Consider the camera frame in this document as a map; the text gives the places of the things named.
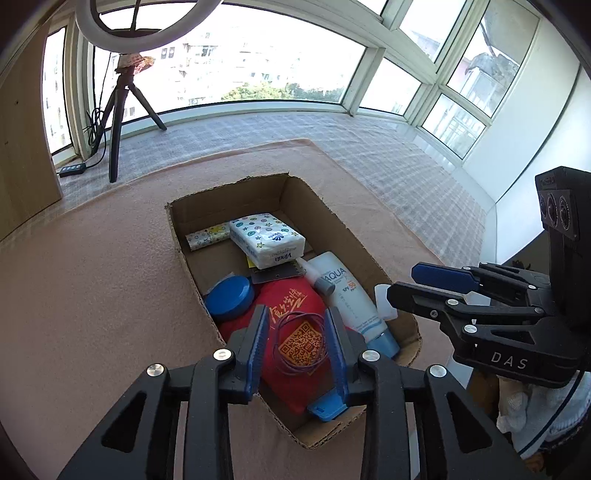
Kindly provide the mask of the white gloved right hand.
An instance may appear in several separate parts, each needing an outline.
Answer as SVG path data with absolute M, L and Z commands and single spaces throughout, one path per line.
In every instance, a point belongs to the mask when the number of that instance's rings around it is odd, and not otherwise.
M 590 373 L 585 372 L 573 396 L 555 420 L 548 421 L 566 400 L 577 376 L 562 388 L 551 389 L 499 378 L 500 400 L 497 428 L 509 433 L 522 459 L 531 457 L 544 442 L 574 434 L 590 412 Z

